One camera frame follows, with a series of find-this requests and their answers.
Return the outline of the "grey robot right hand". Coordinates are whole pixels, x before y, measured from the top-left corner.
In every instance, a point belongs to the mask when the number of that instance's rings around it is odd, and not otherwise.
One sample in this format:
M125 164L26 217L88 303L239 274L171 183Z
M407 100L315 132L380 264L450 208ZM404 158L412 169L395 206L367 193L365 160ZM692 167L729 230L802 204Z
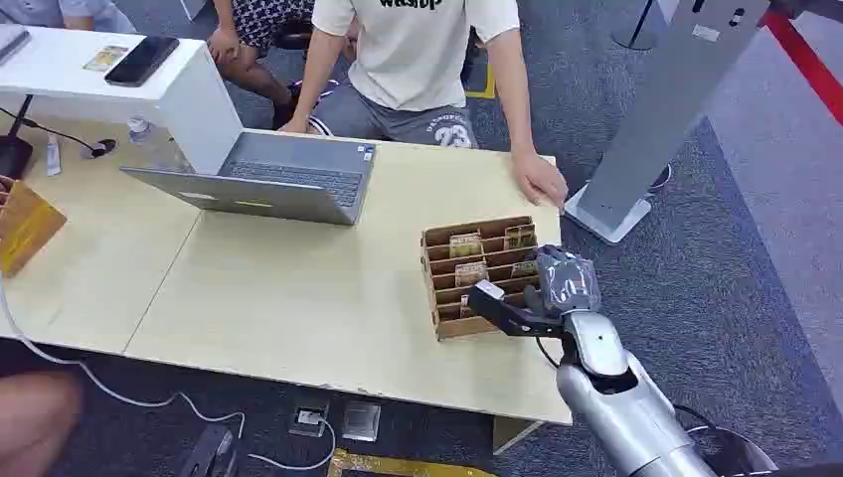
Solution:
M524 288L527 307L534 315L557 318L575 311L598 311L601 295L590 259L545 244L531 255L539 287Z

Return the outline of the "person's left hand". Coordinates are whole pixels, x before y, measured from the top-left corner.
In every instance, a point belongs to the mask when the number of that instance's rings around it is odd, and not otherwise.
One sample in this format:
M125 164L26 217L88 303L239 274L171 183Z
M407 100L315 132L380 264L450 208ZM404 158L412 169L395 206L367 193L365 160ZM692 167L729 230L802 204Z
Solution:
M561 210L569 189L556 165L532 149L513 149L510 155L512 177L523 195L534 205L547 203Z

